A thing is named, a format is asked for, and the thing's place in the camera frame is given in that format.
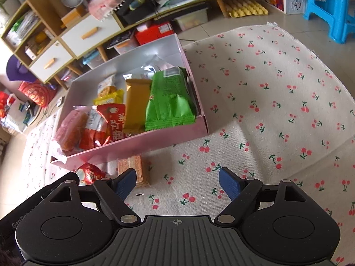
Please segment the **red snack packet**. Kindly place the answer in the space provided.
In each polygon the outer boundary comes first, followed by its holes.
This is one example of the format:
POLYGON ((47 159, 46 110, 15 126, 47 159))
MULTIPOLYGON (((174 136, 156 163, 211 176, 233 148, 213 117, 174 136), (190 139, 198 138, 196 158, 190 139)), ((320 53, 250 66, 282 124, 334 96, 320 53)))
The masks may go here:
POLYGON ((105 137, 101 138, 102 145, 116 142, 127 137, 123 132, 125 122, 126 105, 118 103, 108 103, 97 105, 96 110, 105 120, 105 137))
POLYGON ((90 163, 82 164, 75 173, 79 177, 79 184, 82 186, 92 185, 95 181, 106 176, 105 172, 90 163))

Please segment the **gold foil snack bar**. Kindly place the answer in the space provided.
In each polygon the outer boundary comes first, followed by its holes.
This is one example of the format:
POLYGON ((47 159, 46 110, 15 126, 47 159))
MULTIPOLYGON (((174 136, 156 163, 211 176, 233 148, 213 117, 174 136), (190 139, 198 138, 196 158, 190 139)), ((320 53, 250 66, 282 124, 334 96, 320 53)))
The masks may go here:
POLYGON ((150 97, 149 79, 126 80, 126 112, 123 132, 137 134, 145 131, 146 107, 150 97))

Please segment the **green snack bag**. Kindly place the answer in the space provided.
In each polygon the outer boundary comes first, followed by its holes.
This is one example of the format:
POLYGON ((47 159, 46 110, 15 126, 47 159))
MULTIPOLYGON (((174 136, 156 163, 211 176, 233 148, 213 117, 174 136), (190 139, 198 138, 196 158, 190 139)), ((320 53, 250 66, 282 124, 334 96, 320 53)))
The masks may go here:
POLYGON ((159 130, 195 123, 196 108, 187 88, 187 72, 173 67, 152 77, 146 108, 145 130, 159 130))

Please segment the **silver foil packet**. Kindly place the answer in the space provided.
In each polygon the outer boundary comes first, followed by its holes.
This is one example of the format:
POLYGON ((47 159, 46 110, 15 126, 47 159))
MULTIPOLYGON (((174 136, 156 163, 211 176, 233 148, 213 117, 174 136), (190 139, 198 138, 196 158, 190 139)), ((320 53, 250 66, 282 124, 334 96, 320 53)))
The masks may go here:
POLYGON ((124 80, 128 79, 149 79, 151 80, 155 73, 173 68, 174 65, 166 60, 154 55, 139 68, 133 69, 128 73, 123 74, 124 80))

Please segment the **pink translucent snack bag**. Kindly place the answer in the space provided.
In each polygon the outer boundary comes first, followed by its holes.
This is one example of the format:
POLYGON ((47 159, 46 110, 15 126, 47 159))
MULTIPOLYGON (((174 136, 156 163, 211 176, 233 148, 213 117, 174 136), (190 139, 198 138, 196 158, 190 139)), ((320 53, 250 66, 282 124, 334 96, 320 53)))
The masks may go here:
POLYGON ((88 106, 75 106, 57 129, 52 140, 52 155, 60 162, 66 163, 68 156, 76 152, 89 119, 90 110, 88 106))

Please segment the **cherry print cloth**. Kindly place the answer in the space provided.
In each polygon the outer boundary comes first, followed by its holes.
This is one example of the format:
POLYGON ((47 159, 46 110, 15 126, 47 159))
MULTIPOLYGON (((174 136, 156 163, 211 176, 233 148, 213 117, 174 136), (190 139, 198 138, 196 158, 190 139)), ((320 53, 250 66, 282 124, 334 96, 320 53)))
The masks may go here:
POLYGON ((98 83, 136 74, 158 57, 188 60, 203 108, 198 137, 185 129, 158 132, 167 147, 154 150, 151 133, 134 148, 150 174, 127 205, 139 216, 215 217, 229 202, 218 183, 227 167, 267 184, 289 179, 316 201, 341 230, 336 265, 354 262, 354 99, 341 81, 300 41, 274 25, 236 28, 186 45, 174 35, 115 57, 71 86, 63 110, 28 136, 22 160, 29 197, 68 172, 51 162, 58 123, 76 105, 93 101, 98 83))

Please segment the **yellow snack packet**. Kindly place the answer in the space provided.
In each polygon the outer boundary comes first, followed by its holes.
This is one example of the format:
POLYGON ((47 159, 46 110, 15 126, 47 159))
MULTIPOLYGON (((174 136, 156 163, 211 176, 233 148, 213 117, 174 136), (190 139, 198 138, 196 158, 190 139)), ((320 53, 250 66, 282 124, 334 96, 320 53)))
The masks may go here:
POLYGON ((107 94, 103 97, 98 97, 93 100, 95 106, 103 104, 123 104, 124 90, 118 89, 110 94, 107 94))

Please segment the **pink cardboard box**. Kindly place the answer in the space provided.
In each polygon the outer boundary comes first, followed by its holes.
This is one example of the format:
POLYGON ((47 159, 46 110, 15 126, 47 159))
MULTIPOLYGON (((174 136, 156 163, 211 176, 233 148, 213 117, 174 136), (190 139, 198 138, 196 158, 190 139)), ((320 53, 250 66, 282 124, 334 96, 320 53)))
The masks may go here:
POLYGON ((172 34, 119 55, 72 83, 51 142, 51 162, 76 170, 207 134, 192 71, 172 34))

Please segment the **purple hat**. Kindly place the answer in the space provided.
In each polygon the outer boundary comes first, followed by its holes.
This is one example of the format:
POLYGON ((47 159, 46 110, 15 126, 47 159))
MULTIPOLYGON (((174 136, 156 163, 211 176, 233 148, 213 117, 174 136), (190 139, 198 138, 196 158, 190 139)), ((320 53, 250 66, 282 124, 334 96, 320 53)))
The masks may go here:
POLYGON ((33 75, 14 55, 7 62, 6 75, 9 81, 35 82, 37 78, 33 75))

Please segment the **red gift box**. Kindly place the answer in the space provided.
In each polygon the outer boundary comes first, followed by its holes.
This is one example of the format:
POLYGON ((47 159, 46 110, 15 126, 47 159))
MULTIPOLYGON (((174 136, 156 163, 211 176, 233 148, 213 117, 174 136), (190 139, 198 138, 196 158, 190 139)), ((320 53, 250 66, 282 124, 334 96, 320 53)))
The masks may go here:
POLYGON ((170 22, 152 24, 150 21, 136 27, 135 38, 140 45, 174 34, 170 22))

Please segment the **wooden drawer cabinet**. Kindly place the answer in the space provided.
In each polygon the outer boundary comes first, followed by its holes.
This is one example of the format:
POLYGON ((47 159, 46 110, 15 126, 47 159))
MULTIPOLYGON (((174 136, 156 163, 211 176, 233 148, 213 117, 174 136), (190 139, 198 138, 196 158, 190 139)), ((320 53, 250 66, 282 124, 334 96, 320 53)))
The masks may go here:
MULTIPOLYGON (((226 8, 223 5, 223 0, 216 1, 221 11, 225 13, 226 8)), ((81 74, 81 71, 77 70, 72 62, 93 49, 98 49, 106 61, 107 55, 103 49, 103 43, 134 27, 133 24, 123 26, 118 16, 114 14, 114 10, 108 7, 105 7, 99 16, 100 19, 97 19, 95 13, 89 12, 66 29, 62 29, 59 16, 54 12, 49 0, 26 0, 9 20, 1 34, 1 40, 20 63, 41 82, 46 83, 51 79, 59 80, 58 73, 65 67, 73 70, 76 74, 81 74), (31 28, 24 40, 28 40, 40 28, 47 28, 53 36, 35 59, 31 59, 24 52, 25 41, 13 46, 5 38, 12 24, 21 14, 24 14, 25 10, 32 10, 39 21, 31 28)))

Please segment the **clear plastic storage bin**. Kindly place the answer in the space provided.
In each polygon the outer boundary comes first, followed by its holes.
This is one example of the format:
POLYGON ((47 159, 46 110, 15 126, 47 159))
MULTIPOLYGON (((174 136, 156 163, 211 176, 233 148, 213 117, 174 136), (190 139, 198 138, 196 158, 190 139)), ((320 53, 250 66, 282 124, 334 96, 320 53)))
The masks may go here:
POLYGON ((181 31, 187 31, 191 28, 208 22, 207 8, 179 16, 174 19, 181 31))

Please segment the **yellow egg tray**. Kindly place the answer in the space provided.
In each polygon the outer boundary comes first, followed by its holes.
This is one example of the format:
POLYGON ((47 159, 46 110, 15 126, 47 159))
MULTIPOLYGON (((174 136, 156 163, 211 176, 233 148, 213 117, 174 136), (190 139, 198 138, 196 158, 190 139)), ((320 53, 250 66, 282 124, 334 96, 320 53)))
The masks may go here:
POLYGON ((227 0, 226 12, 231 18, 243 18, 246 16, 265 16, 268 10, 260 3, 251 0, 227 0))

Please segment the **blue plastic stool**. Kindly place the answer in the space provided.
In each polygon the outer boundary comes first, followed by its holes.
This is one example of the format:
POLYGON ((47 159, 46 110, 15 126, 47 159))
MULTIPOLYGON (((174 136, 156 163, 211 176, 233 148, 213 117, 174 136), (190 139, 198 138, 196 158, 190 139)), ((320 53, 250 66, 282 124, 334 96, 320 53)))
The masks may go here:
POLYGON ((329 37, 344 44, 349 34, 354 33, 354 17, 348 13, 350 0, 308 0, 303 17, 308 20, 315 14, 328 23, 329 37))

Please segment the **white patterned storage box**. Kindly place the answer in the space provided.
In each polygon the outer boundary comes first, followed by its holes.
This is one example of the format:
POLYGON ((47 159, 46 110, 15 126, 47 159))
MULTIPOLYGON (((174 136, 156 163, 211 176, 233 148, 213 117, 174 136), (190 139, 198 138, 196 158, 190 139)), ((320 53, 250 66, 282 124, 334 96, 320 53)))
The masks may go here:
POLYGON ((264 0, 283 14, 304 14, 308 0, 264 0))

